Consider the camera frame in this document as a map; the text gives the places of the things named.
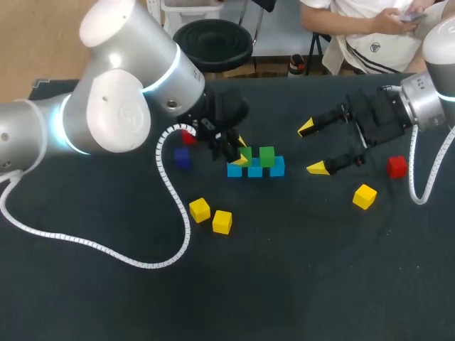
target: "cable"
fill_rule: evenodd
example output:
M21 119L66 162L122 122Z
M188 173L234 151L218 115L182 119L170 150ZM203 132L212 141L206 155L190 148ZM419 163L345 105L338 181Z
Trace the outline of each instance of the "cable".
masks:
M37 229L33 229L31 227L28 227L18 220L16 220L14 217L12 217L8 210L6 209L6 200L8 199L9 194L11 191L17 186L17 184L20 182L22 175L24 174L21 170L15 170L13 172L7 173L5 175L0 176L0 183L10 180L10 183L8 186L6 186L5 191L0 196L0 211L1 213L5 216L5 218L14 226L18 227L19 229L22 229L25 232L34 234L39 237L44 237L44 238L51 238L51 239L59 239L59 240L64 240L67 242L72 242L72 243L77 243L77 244L82 244L87 247L92 247L93 249L99 250L101 252L104 252L106 254L109 254L110 256L119 259L120 261L123 261L124 263L127 263L129 265L142 268L142 269L160 269L164 268L166 266L169 266L176 261L178 261L183 254L185 253L186 249L188 248L188 244L190 242L190 235L191 235L191 225L190 225L190 220L188 218L188 213L186 212L185 206L183 206L183 203L178 196L177 192L174 190L171 181L169 180L166 171L164 170L163 166L163 161L161 159L161 152L163 151L163 146L164 142L166 139L175 131L179 130L186 130L188 133L191 135L195 136L196 135L196 130L192 126L188 126L185 124L175 124L173 126L170 126L167 128L167 130L162 133L161 137L158 140L158 143L156 144L156 153L155 153L155 161L156 161L156 167L158 168L159 174L161 178L163 179L164 185L167 187L169 193L172 195L172 198L177 204L178 209L180 210L181 216L183 218L183 223L185 225L185 237L183 238L183 243L178 250L177 254L175 254L173 257L168 259L167 261L162 261L159 263L144 263L141 261L136 261L134 259L131 259L127 256L124 256L108 247L105 247L101 244L98 244L96 242L92 242L88 239L83 239L83 238L78 238L78 237L73 237L69 236L67 234L62 234L62 233L52 233L52 232L44 232L40 231Z
M436 155L436 159L434 160L432 170L430 171L427 185L425 186L425 191L422 198L418 198L415 192L414 187L414 155L415 155L415 146L417 144L417 135L419 134L419 127L414 126L412 129L412 137L411 137L411 148L409 150L409 193L411 195L412 200L418 205L423 205L428 201L429 195L432 193L432 188L434 181L436 180L436 176L439 171L439 167L446 155L447 150L455 138L455 127L450 131L449 135L447 135L446 140L442 144L441 148L439 149L438 154Z

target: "floor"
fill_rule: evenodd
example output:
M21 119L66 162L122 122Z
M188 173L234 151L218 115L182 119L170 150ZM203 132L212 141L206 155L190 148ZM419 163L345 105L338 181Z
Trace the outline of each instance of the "floor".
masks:
M95 2L1 2L0 103L27 97L36 78L81 76L89 53L79 40L79 25Z

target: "person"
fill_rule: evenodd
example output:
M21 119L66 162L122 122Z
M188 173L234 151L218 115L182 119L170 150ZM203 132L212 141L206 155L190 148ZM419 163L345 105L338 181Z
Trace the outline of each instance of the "person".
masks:
M367 73L426 70L422 41L455 14L455 0L300 0L308 31L346 36L347 51ZM400 16L424 13L416 21Z

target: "cyan block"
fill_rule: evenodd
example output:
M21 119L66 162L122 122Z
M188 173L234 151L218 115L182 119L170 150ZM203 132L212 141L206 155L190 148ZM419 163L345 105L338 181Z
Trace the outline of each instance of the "cyan block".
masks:
M262 167L258 158L253 158L248 168L248 178L262 178Z
M227 177L228 178L241 178L242 177L242 167L228 163L227 164Z
M173 159L176 162L176 166L180 169L190 169L191 159L190 150L188 148L177 148L173 152Z
M284 165L283 156L276 156L275 157L275 166L270 168L270 178L284 176L285 169L286 169L286 166Z

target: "black tablecloth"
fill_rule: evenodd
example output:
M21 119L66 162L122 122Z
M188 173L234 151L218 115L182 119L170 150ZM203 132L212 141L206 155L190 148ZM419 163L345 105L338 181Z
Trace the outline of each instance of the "black tablecloth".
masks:
M0 340L453 340L454 152L429 203L419 207L407 180L385 172L388 157L407 158L409 133L374 150L364 167L329 178L305 167L345 151L346 126L307 139L296 132L348 92L374 92L401 77L213 82L243 91L251 104L243 137L256 154L274 146L287 175L227 179L225 163L212 162L204 146L191 149L193 167L181 172L172 161L181 142L170 139L165 165L184 203L204 197L213 212L231 211L233 225L223 236L210 222L192 224L188 251L165 269L136 269L87 247L38 238L2 217ZM33 97L58 93L52 84ZM171 123L154 115L138 151L45 161L12 193L11 213L142 261L169 258L181 245L183 224L154 148ZM435 129L418 143L419 192L446 133ZM352 203L363 183L378 191L367 211Z

